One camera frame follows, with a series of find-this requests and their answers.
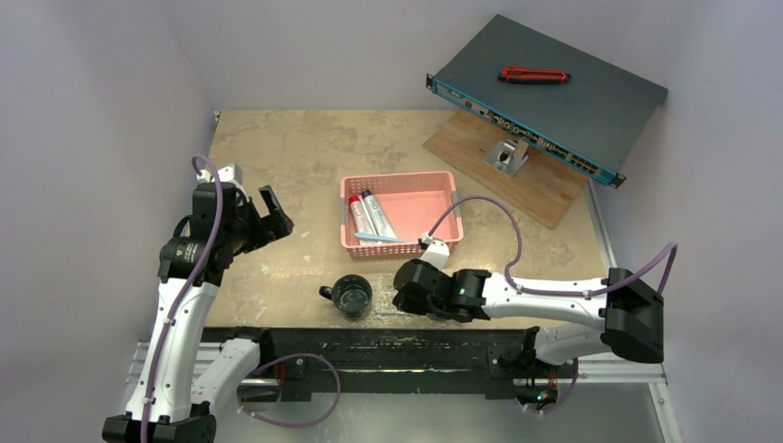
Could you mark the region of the dark green mug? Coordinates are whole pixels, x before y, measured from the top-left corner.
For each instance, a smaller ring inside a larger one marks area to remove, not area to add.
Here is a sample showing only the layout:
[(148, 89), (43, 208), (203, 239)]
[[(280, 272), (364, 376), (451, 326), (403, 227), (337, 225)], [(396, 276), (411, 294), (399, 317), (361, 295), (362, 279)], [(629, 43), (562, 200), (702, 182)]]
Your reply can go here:
[(347, 274), (332, 286), (321, 286), (319, 295), (330, 300), (347, 318), (358, 319), (366, 314), (372, 301), (370, 282), (357, 274)]

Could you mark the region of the pink perforated plastic basket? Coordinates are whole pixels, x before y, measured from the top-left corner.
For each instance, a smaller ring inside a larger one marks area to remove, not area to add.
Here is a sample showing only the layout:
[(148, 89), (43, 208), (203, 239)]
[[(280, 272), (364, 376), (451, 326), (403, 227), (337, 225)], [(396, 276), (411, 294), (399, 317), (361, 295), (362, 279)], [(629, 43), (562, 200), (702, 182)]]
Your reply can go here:
[[(370, 191), (399, 238), (397, 242), (363, 245), (348, 199)], [(340, 183), (342, 247), (354, 259), (411, 257), (421, 253), (417, 239), (459, 199), (452, 173), (447, 171), (347, 176)]]

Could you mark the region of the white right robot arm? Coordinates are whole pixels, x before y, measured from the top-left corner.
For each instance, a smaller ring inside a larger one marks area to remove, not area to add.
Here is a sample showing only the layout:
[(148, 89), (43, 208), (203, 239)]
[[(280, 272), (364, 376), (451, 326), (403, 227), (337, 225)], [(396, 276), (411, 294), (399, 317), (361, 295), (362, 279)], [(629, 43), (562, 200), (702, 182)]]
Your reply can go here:
[(556, 320), (529, 331), (518, 354), (523, 371), (539, 376), (553, 365), (613, 352), (642, 364), (664, 360), (662, 295), (626, 269), (604, 279), (506, 280), (500, 273), (461, 269), (452, 275), (420, 259), (404, 263), (393, 287), (403, 312), (468, 323), (505, 317)]

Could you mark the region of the red cap toothpaste tube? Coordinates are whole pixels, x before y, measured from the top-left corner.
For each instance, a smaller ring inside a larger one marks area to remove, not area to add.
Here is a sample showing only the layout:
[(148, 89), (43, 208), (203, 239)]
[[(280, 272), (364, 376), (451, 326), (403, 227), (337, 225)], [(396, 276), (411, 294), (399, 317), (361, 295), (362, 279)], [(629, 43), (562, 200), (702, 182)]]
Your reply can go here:
[(356, 232), (375, 234), (373, 222), (367, 215), (367, 210), (361, 197), (357, 195), (350, 196), (347, 199), (347, 203), (354, 220)]

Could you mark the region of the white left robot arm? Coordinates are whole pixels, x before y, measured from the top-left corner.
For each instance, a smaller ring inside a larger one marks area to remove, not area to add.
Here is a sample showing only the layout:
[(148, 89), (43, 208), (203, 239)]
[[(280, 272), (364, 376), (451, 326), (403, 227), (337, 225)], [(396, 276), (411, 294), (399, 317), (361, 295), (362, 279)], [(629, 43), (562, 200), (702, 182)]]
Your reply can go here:
[(158, 311), (139, 382), (124, 412), (102, 428), (106, 442), (212, 442), (216, 410), (235, 390), (240, 370), (267, 376), (275, 352), (259, 335), (228, 340), (211, 363), (207, 384), (193, 385), (200, 340), (223, 275), (235, 257), (290, 235), (294, 222), (270, 186), (259, 189), (268, 214), (235, 181), (200, 183), (192, 211), (159, 255)]

